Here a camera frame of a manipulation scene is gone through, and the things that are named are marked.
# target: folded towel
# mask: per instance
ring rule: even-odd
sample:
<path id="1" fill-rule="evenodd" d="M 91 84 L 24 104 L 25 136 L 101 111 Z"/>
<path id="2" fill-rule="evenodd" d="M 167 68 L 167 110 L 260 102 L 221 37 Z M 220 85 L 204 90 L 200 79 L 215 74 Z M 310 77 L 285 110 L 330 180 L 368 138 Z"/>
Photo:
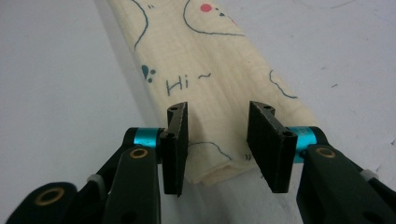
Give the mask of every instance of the folded towel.
<path id="1" fill-rule="evenodd" d="M 285 126 L 315 125 L 309 110 L 215 2 L 108 1 L 141 64 L 139 76 L 162 126 L 167 107 L 189 103 L 186 178 L 191 183 L 211 185 L 256 166 L 246 142 L 249 101 L 273 106 Z"/>

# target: black plastic bracket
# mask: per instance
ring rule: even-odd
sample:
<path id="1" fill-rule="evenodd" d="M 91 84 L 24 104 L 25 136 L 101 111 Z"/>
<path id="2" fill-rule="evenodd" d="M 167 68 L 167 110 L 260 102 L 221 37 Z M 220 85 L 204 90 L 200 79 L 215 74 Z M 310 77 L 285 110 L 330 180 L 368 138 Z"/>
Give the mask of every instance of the black plastic bracket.
<path id="1" fill-rule="evenodd" d="M 250 102 L 247 143 L 273 193 L 287 193 L 297 135 L 276 118 L 270 105 Z"/>
<path id="2" fill-rule="evenodd" d="M 389 204 L 356 165 L 330 146 L 312 145 L 306 151 L 297 204 L 304 224 L 396 223 Z"/>
<path id="3" fill-rule="evenodd" d="M 168 129 L 160 134 L 165 194 L 180 196 L 189 147 L 188 104 L 173 105 L 167 110 Z"/>

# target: white table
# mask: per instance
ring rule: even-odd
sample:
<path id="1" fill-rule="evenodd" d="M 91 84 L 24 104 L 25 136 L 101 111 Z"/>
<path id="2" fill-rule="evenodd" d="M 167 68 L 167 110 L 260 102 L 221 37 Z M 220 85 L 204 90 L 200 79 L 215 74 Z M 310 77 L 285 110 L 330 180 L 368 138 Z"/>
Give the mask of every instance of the white table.
<path id="1" fill-rule="evenodd" d="M 318 117 L 331 144 L 396 189 L 396 2 L 219 1 Z M 32 190 L 80 189 L 129 127 L 155 127 L 106 0 L 0 1 L 0 222 Z M 259 169 L 162 195 L 163 223 L 302 223 Z"/>

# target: drawn doodle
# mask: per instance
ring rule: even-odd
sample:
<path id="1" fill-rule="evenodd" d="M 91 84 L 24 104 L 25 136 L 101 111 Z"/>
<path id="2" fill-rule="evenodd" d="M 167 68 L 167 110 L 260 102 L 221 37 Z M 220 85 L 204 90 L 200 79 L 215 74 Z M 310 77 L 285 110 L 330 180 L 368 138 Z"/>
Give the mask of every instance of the drawn doodle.
<path id="1" fill-rule="evenodd" d="M 282 94 L 283 94 L 284 96 L 289 97 L 290 99 L 297 99 L 297 98 L 298 98 L 297 96 L 286 94 L 285 91 L 279 86 L 279 84 L 278 84 L 277 82 L 274 82 L 274 81 L 273 81 L 273 78 L 272 78 L 272 73 L 273 73 L 273 71 L 274 71 L 274 70 L 271 70 L 271 71 L 270 71 L 270 74 L 269 74 L 270 81 L 271 81 L 272 83 L 274 83 L 274 84 L 279 88 L 279 90 L 282 92 Z"/>
<path id="2" fill-rule="evenodd" d="M 200 75 L 200 76 L 194 77 L 194 78 L 200 79 L 201 77 L 210 77 L 211 75 L 212 74 L 209 73 L 208 75 Z M 176 88 L 175 90 L 181 90 L 181 91 L 183 90 L 183 88 L 184 89 L 188 89 L 189 88 L 189 83 L 190 83 L 189 82 L 189 76 L 187 76 L 187 75 L 184 75 L 184 77 L 183 76 L 177 76 L 177 80 L 176 81 L 166 79 L 165 84 L 166 84 L 166 91 L 168 93 L 168 96 L 171 96 L 171 92 L 175 88 Z"/>
<path id="3" fill-rule="evenodd" d="M 230 161 L 233 160 L 227 153 L 223 152 L 223 151 L 221 150 L 221 148 L 220 148 L 218 145 L 216 145 L 215 143 L 213 143 L 213 142 L 196 142 L 196 143 L 191 143 L 191 144 L 189 144 L 189 148 L 190 148 L 190 147 L 193 147 L 193 146 L 197 146 L 197 145 L 207 145 L 207 146 L 209 146 L 209 147 L 214 147 L 221 155 L 227 157 Z"/>
<path id="4" fill-rule="evenodd" d="M 217 7 L 213 7 L 208 3 L 199 4 L 198 1 L 188 0 L 186 6 L 184 6 L 183 19 L 191 30 L 204 35 L 244 36 L 235 25 L 235 22 Z"/>
<path id="5" fill-rule="evenodd" d="M 133 3 L 135 3 L 139 7 L 140 11 L 143 13 L 143 16 L 145 17 L 145 23 L 146 23 L 142 34 L 140 34 L 140 36 L 137 38 L 136 43 L 134 43 L 134 50 L 136 50 L 137 45 L 140 43 L 140 41 L 142 40 L 143 36 L 146 34 L 147 29 L 149 28 L 149 18 L 148 18 L 147 14 L 146 14 L 145 9 L 143 9 L 138 2 L 136 2 L 135 0 L 131 0 L 131 1 Z"/>
<path id="6" fill-rule="evenodd" d="M 152 77 L 149 77 L 149 75 L 155 75 L 157 71 L 155 69 L 149 69 L 146 65 L 142 65 L 142 72 L 143 76 L 145 76 L 145 80 L 148 81 L 148 83 L 151 83 L 153 81 Z"/>

